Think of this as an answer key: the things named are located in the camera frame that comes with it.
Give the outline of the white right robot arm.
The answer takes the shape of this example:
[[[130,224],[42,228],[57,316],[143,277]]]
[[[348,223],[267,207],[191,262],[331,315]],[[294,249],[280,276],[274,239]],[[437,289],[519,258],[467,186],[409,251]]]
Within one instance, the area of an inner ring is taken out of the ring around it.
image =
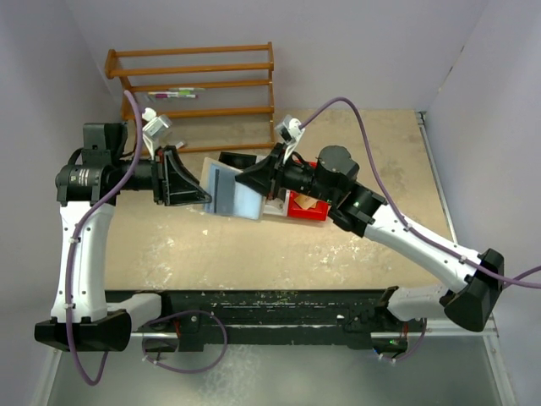
[[[383,244],[439,280],[431,287],[388,288],[382,302],[389,316],[398,321],[446,317],[468,331],[481,332],[503,289],[503,255],[493,249],[468,249],[399,217],[386,198],[357,181],[358,171],[343,146],[324,147],[311,165],[298,153],[287,156],[286,147],[277,144],[236,180],[268,198],[288,189],[324,201],[340,229]]]

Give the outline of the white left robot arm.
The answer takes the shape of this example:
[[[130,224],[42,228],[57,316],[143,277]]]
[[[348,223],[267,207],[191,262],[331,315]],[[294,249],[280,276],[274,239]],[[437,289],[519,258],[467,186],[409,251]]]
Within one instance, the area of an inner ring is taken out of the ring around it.
[[[50,316],[34,327],[39,343],[62,351],[120,352],[133,331],[161,314],[159,294],[133,294],[119,303],[106,299],[107,235],[121,191],[150,191],[164,206],[211,201],[175,147],[161,147],[156,158],[133,167],[123,157],[127,138],[125,123],[85,124],[84,144],[56,176],[62,257]]]

